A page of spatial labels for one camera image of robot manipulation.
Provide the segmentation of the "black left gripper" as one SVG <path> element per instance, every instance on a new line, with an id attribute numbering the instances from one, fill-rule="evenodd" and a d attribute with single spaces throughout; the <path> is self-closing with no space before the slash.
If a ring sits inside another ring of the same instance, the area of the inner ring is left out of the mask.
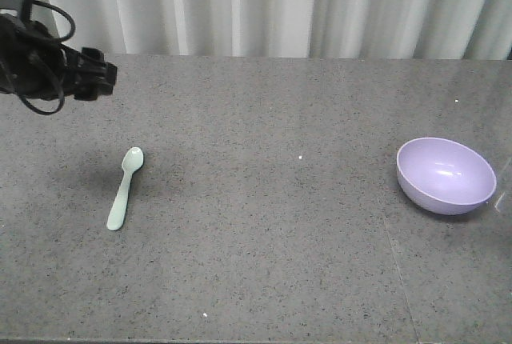
<path id="1" fill-rule="evenodd" d="M 72 73 L 65 71 L 66 51 L 38 21 L 1 15 L 1 92 L 54 100 L 61 90 L 79 101 L 113 94 L 118 68 L 99 49 L 83 47 Z"/>

